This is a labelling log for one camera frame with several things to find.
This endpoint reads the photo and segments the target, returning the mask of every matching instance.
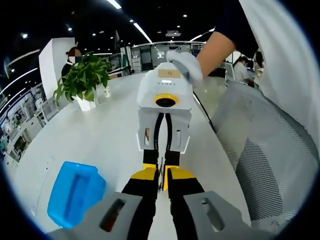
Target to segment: black ceiling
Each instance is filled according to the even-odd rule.
[[[2,27],[5,36],[2,41],[5,43],[2,43],[0,50],[1,87],[4,88],[17,77],[37,68],[39,53],[11,64],[7,71],[9,78],[4,71],[4,60],[9,63],[21,55],[42,49],[52,38],[75,37],[82,49],[96,53],[112,53],[115,51],[114,39],[111,37],[115,36],[116,30],[120,39],[127,45],[148,43],[133,25],[138,23],[152,42],[169,41],[171,38],[166,37],[166,32],[170,30],[181,32],[181,36],[175,40],[189,41],[212,29],[215,26],[216,16],[223,8],[223,1],[215,0],[209,2],[117,0],[117,2],[121,5],[121,9],[114,8],[107,0],[6,1],[6,8],[3,8],[1,13],[1,17],[4,18],[2,22],[5,23]],[[23,38],[22,34],[28,34],[28,37]],[[198,40],[207,39],[208,35],[205,35]],[[25,82],[32,87],[32,84],[40,81],[39,70],[35,70],[8,87],[5,95],[13,96],[26,86]]]

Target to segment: label sticker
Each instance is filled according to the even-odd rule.
[[[179,79],[181,77],[181,73],[176,69],[159,69],[158,70],[159,78],[171,78],[171,79]]]

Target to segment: dark sleeve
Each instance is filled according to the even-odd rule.
[[[65,75],[67,75],[70,69],[71,69],[71,65],[69,64],[64,65],[61,71],[61,77],[64,77]]]
[[[222,16],[217,19],[215,31],[233,41],[236,49],[248,58],[253,58],[259,48],[238,0],[227,1]]]

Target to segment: blue box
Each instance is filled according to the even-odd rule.
[[[106,188],[95,166],[65,161],[52,188],[48,216],[61,228],[70,229],[102,200]]]

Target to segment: gloved hand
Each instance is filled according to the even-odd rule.
[[[202,82],[203,75],[200,64],[189,52],[166,52],[167,62],[172,62],[192,85]]]

